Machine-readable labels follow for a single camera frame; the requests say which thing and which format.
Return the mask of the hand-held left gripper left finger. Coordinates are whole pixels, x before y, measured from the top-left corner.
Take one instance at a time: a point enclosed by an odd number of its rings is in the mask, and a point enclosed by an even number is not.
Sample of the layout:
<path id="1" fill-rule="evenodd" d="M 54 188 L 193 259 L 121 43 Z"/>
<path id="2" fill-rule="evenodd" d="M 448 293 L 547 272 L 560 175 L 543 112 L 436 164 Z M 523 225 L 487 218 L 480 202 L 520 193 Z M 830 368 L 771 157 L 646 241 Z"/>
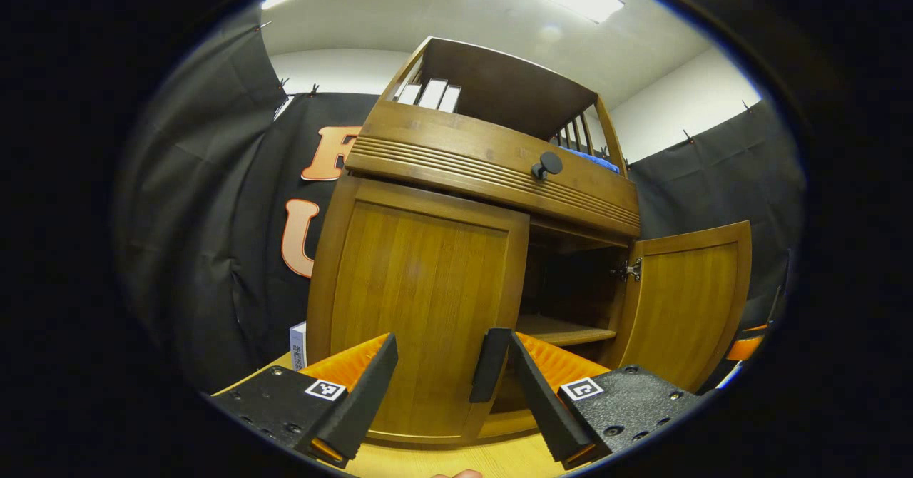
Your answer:
<path id="1" fill-rule="evenodd" d="M 357 456 L 398 363 L 388 332 L 303 370 L 272 365 L 210 400 L 290 451 L 344 469 Z"/>

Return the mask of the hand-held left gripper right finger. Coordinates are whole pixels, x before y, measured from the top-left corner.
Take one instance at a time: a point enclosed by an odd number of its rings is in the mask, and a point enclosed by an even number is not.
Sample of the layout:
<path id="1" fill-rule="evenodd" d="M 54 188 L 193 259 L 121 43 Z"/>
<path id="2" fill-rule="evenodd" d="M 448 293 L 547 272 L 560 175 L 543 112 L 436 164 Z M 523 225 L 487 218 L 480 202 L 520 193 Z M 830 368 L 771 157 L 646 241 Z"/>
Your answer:
<path id="1" fill-rule="evenodd" d="M 610 370 L 521 332 L 512 332 L 509 351 L 539 432 L 564 469 L 627 452 L 708 401 L 642 365 Z"/>

